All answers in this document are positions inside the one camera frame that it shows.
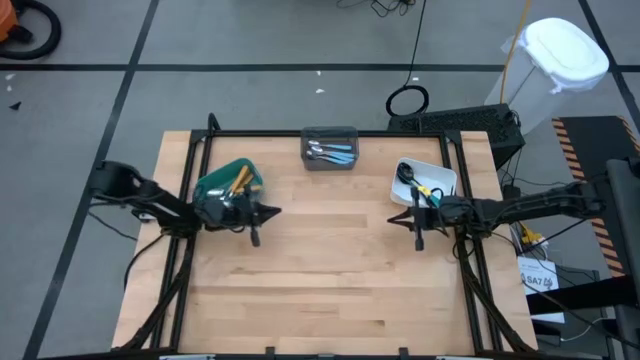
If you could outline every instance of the white bowl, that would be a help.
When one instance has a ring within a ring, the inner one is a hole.
[[[445,196],[455,194],[456,182],[458,181],[458,174],[455,171],[409,158],[398,160],[396,169],[401,162],[407,163],[413,168],[413,178],[427,189],[440,188]],[[413,206],[411,186],[403,184],[395,172],[391,183],[391,201],[400,205]],[[422,196],[420,197],[420,207],[429,207]]]

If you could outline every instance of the orange vacuum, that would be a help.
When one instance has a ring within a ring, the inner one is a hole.
[[[49,19],[51,22],[49,38],[35,49],[9,50],[7,45],[12,42],[20,44],[33,42],[33,34],[18,22],[18,16],[26,9],[37,10]],[[48,6],[35,0],[0,0],[0,57],[13,60],[37,59],[51,53],[60,43],[61,35],[60,19]]]

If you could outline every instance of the white lid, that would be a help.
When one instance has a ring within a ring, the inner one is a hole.
[[[521,40],[536,65],[565,87],[590,86],[609,69],[609,59],[598,44],[563,19],[534,22],[526,28]]]

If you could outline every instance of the orange and black striped tape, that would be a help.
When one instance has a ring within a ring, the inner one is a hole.
[[[626,125],[626,122],[623,121],[628,131],[631,131]],[[567,163],[569,164],[569,169],[571,170],[571,174],[573,178],[578,181],[585,181],[586,178],[584,176],[584,172],[582,171],[582,166],[580,166],[580,161],[578,160],[578,156],[576,155],[576,151],[571,145],[571,139],[567,136],[567,130],[564,128],[564,123],[560,119],[552,120],[553,128],[556,131],[556,136],[558,137],[558,141],[560,141],[560,147],[562,147],[562,152],[564,153],[565,159],[567,159]],[[632,141],[636,146],[636,150],[640,151],[640,146],[635,142],[633,138],[633,134],[630,132]],[[607,266],[609,267],[609,271],[611,271],[611,276],[624,276],[624,270],[622,268],[622,264],[618,258],[618,253],[616,249],[613,247],[613,243],[611,242],[611,238],[609,237],[609,232],[605,226],[604,220],[601,218],[595,218],[591,220],[591,226],[593,227],[593,232],[596,235],[596,239],[598,240],[598,244],[600,245],[600,250],[602,251],[602,255],[604,256],[604,260],[607,262]]]
[[[627,134],[629,134],[629,139],[631,139],[631,142],[633,143],[633,147],[635,147],[636,151],[640,153],[640,145],[638,145],[638,140],[636,140],[636,136],[633,135],[633,130],[631,130],[629,123],[623,117],[618,116],[618,119],[622,120],[622,126],[624,126],[624,129],[627,130]]]

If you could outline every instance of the trash can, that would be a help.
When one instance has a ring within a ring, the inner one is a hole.
[[[512,39],[503,46],[505,52]],[[516,42],[503,102],[518,112],[524,135],[554,116],[571,96],[596,86],[608,69],[605,53],[577,26],[558,18],[539,20],[527,26]],[[485,105],[500,102],[503,76],[504,72]]]

